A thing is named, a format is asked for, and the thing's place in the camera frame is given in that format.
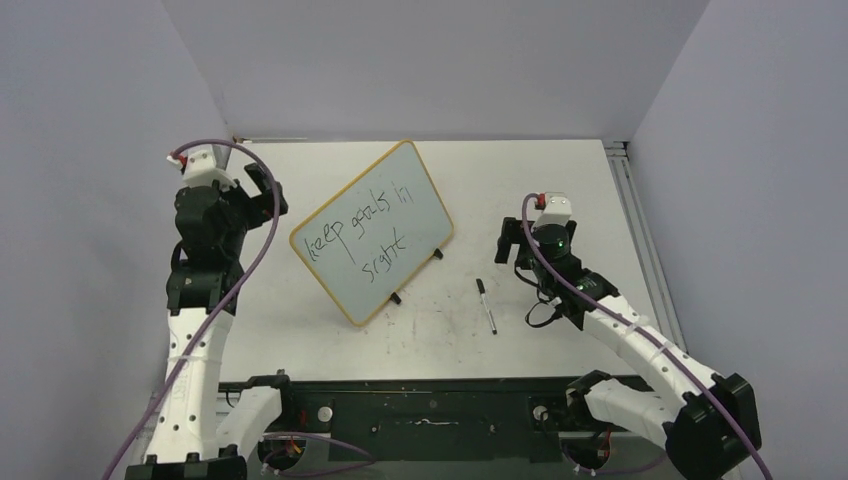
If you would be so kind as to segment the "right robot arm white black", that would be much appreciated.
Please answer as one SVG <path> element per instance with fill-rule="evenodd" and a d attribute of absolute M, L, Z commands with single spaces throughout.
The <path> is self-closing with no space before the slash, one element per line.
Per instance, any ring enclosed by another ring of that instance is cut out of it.
<path fill-rule="evenodd" d="M 765 478 L 762 437 L 752 386 L 694 360 L 653 328 L 602 275 L 571 252 L 573 220 L 536 227 L 504 218 L 495 263 L 517 254 L 514 272 L 533 273 L 537 301 L 552 307 L 549 320 L 570 321 L 623 360 L 649 386 L 638 391 L 595 370 L 565 393 L 569 421 L 579 428 L 615 425 L 660 447 L 686 479 L 720 479 L 751 458 Z"/>

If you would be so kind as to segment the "black white marker pen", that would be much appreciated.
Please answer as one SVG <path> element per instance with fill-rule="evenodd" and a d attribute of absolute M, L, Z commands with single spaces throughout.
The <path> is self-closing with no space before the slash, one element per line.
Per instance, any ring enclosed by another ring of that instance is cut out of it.
<path fill-rule="evenodd" d="M 481 304 L 483 306 L 483 309 L 484 309 L 486 316 L 487 316 L 487 319 L 488 319 L 488 323 L 489 323 L 489 326 L 490 326 L 491 333 L 493 335 L 497 335 L 498 329 L 497 329 L 497 325 L 496 325 L 496 322 L 495 322 L 495 319 L 494 319 L 493 311 L 492 311 L 491 306 L 490 306 L 489 301 L 488 301 L 488 295 L 487 295 L 487 290 L 486 290 L 485 284 L 484 284 L 484 282 L 481 278 L 476 278 L 475 284 L 476 284 L 476 287 L 477 287 L 477 290 L 478 290 L 478 293 L 479 293 L 479 296 L 480 296 Z"/>

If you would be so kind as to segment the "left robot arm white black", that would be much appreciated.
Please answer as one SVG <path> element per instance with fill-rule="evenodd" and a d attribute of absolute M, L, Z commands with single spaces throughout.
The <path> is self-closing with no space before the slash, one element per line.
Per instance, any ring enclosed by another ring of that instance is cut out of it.
<path fill-rule="evenodd" d="M 226 339 L 238 294 L 257 267 L 241 264 L 248 231 L 276 225 L 288 211 L 280 183 L 260 162 L 245 172 L 259 192 L 250 196 L 225 170 L 186 164 L 184 187 L 175 197 L 180 235 L 166 282 L 169 328 L 166 379 L 146 412 L 156 420 L 142 460 L 125 470 L 127 479 L 244 479 L 247 446 L 260 433 L 290 428 L 296 400 L 263 387 L 237 412 L 235 433 L 221 433 L 215 404 Z"/>

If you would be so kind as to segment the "yellow framed whiteboard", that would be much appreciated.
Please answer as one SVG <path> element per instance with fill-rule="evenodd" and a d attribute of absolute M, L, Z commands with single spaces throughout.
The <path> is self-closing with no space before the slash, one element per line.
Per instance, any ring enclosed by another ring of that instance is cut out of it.
<path fill-rule="evenodd" d="M 416 145 L 390 148 L 289 236 L 293 251 L 354 326 L 366 325 L 453 236 Z"/>

